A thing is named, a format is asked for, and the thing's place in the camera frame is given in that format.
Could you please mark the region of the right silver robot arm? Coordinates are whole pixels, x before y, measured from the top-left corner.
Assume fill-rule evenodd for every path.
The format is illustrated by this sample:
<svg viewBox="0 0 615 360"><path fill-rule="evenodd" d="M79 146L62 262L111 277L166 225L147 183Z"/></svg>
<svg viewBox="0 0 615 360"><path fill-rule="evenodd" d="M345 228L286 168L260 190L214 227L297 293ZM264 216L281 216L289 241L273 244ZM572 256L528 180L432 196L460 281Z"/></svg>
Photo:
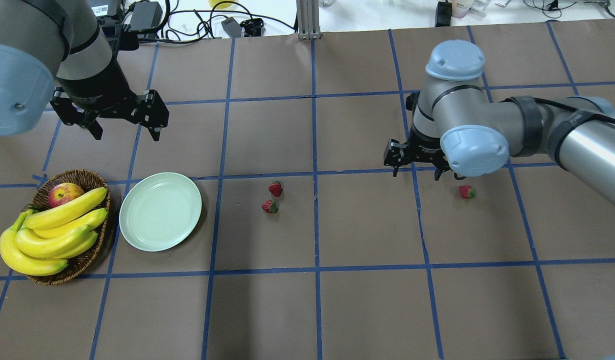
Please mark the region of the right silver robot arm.
<svg viewBox="0 0 615 360"><path fill-rule="evenodd" d="M615 109L598 96L550 100L510 96L490 102L479 85L485 54L450 39L436 45L422 90L406 99L411 126L405 142L391 139L383 164L432 164L435 178L452 172L474 178L501 169L511 158L547 155L615 206Z"/></svg>

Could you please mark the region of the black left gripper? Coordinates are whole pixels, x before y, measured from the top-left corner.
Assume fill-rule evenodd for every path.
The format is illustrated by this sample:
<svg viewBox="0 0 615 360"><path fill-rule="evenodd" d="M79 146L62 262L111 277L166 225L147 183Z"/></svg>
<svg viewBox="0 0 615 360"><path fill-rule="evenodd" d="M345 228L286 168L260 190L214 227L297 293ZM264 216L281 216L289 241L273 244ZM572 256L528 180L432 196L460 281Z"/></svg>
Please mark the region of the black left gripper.
<svg viewBox="0 0 615 360"><path fill-rule="evenodd" d="M170 120L170 111L161 94L155 89L148 89L140 95L131 93L114 105L106 105L103 109L94 110L76 105L63 88L56 88L50 100L50 106L64 125L86 129L97 141L100 141L103 136L103 128L97 121L100 117L124 119L134 125L143 126L148 129L154 142L161 139L161 130L168 127Z"/></svg>

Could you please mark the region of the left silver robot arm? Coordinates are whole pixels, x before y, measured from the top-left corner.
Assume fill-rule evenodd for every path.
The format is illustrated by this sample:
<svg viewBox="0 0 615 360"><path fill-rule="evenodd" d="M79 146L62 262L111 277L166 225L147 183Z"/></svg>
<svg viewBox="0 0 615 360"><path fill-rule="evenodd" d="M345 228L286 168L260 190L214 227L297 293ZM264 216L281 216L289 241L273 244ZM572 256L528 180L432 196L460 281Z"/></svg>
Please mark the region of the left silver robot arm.
<svg viewBox="0 0 615 360"><path fill-rule="evenodd" d="M86 0L0 0L0 137L34 129L51 106L64 125L97 140L101 117L142 126L159 141L170 112L156 90L132 91L117 56L166 22L113 23L108 36Z"/></svg>

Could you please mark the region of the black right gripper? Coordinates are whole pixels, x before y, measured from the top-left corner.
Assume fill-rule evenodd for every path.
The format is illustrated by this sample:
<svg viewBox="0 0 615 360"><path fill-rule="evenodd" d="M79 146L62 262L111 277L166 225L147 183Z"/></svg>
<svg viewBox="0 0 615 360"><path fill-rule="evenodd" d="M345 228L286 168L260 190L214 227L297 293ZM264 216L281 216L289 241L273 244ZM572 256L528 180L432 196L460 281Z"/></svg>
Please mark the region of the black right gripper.
<svg viewBox="0 0 615 360"><path fill-rule="evenodd" d="M392 168L394 178L397 177L401 167L412 163L433 164L436 168L434 171L436 182L440 180L442 173L450 170L440 139L427 136L414 127L410 128L405 142L390 139L383 153L383 165Z"/></svg>

